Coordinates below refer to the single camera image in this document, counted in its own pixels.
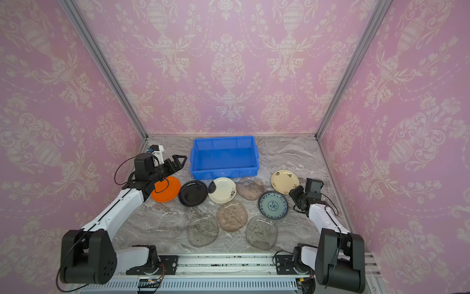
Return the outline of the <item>cream plate with characters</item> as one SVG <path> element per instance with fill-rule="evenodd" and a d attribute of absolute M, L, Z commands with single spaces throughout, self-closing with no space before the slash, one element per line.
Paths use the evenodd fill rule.
<path fill-rule="evenodd" d="M 300 181 L 298 177 L 289 170 L 279 170 L 271 176 L 272 187 L 281 194 L 289 194 L 292 189 L 299 186 Z"/>

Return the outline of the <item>brownish glass plate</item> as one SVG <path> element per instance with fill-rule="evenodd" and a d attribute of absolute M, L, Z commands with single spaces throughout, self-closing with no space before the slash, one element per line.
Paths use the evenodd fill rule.
<path fill-rule="evenodd" d="M 265 191 L 264 183 L 255 176 L 246 176 L 236 183 L 237 193 L 246 200 L 258 200 Z"/>
<path fill-rule="evenodd" d="M 236 232 L 248 223 L 246 207 L 238 201 L 231 201 L 220 206 L 216 214 L 222 230 Z"/>

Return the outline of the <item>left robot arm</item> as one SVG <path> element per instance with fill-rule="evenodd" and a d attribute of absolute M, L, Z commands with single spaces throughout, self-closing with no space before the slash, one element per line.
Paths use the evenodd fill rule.
<path fill-rule="evenodd" d="M 182 170 L 187 156 L 160 161 L 154 151 L 133 158 L 134 171 L 121 192 L 103 212 L 79 230 L 69 230 L 61 241 L 61 261 L 56 283 L 106 284 L 119 273 L 165 274 L 155 246 L 137 245 L 116 252 L 112 240 L 118 230 L 151 196 L 155 184 Z"/>

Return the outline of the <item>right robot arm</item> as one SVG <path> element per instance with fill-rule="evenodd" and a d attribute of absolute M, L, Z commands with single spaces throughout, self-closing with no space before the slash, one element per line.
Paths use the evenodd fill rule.
<path fill-rule="evenodd" d="M 294 268 L 299 273 L 313 273 L 325 287 L 361 294 L 366 285 L 364 239 L 341 225 L 335 209 L 322 200 L 323 186 L 321 180 L 307 178 L 305 186 L 289 192 L 320 232 L 316 246 L 299 243 L 294 248 Z"/>

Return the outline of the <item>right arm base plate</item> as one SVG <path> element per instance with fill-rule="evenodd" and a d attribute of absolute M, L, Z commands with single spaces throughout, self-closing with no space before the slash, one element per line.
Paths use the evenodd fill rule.
<path fill-rule="evenodd" d="M 278 275 L 308 275 L 312 276 L 315 271 L 303 264 L 299 257 L 292 254 L 277 254 L 272 259 Z"/>

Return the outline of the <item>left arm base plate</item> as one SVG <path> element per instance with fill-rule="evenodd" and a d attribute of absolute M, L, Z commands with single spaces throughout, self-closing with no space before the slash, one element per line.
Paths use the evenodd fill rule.
<path fill-rule="evenodd" d="M 177 270 L 179 256 L 158 256 L 151 258 L 148 262 L 139 267 L 133 267 L 126 271 L 128 276 L 147 275 L 147 276 L 174 276 Z"/>

